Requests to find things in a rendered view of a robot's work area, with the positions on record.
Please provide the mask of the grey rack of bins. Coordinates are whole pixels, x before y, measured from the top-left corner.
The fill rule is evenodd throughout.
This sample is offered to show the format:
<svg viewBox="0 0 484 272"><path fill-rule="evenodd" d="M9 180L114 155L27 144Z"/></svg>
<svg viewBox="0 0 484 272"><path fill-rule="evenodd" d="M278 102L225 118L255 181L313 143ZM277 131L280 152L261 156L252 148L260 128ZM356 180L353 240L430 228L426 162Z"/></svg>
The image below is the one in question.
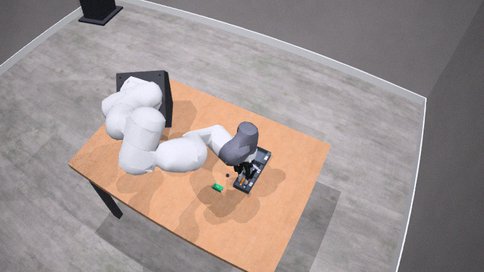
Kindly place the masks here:
<svg viewBox="0 0 484 272"><path fill-rule="evenodd" d="M243 181L242 185L240 186L240 182L238 182L238 177L236 178L235 182L233 183L233 187L246 193L246 194L249 194L249 192L251 191L253 185L255 184L255 182L257 181L259 175L261 174L261 172L263 171L263 168L265 167L266 163L268 162L268 160L270 159L270 156L271 155L271 152L268 151L268 150L265 150L259 146L257 146L257 153L256 153L256 157L255 157L255 160L254 160L254 163L255 163L255 166L259 166L259 169L258 171L254 174L254 176L252 177L252 179L250 179L250 182L247 184L247 186L244 188L243 185L245 183L245 180ZM243 168L243 178L246 177L246 174L245 174L245 168ZM241 180L242 180L241 179Z"/></svg>

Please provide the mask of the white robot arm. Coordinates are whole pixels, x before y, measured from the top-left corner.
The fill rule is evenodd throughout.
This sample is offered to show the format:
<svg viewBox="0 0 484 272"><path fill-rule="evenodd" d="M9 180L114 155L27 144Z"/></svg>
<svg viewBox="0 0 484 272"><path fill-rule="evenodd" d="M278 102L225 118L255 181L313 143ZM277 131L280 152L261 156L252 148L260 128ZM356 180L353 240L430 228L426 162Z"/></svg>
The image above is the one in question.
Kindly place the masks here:
<svg viewBox="0 0 484 272"><path fill-rule="evenodd" d="M130 76L119 92L101 102L107 134L123 140L118 164L126 173L143 175L155 166L171 173L196 171L206 161L206 146L227 166L251 163L256 157L259 134L251 122L241 122L234 137L223 126L213 125L159 144L166 123L158 111L161 100L156 83Z"/></svg>

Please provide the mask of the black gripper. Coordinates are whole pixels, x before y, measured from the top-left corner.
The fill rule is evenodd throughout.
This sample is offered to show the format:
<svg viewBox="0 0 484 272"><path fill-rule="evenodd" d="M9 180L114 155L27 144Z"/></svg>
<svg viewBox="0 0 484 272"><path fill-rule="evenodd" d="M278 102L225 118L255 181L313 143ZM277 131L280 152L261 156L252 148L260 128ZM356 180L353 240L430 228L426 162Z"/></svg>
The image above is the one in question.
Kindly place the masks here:
<svg viewBox="0 0 484 272"><path fill-rule="evenodd" d="M254 163L254 160L251 161L251 163L249 162L242 162L241 164L239 165L236 165L236 166L233 166L234 167L234 171L235 172L238 172L238 181L241 181L242 177L243 177L243 167L245 168L245 174L246 174L246 177L245 177L245 184L247 184L249 178L251 179L254 175L254 172L257 172L258 169L259 169L259 166L255 166L255 163ZM250 168L253 168L253 171L252 173L250 174Z"/></svg>

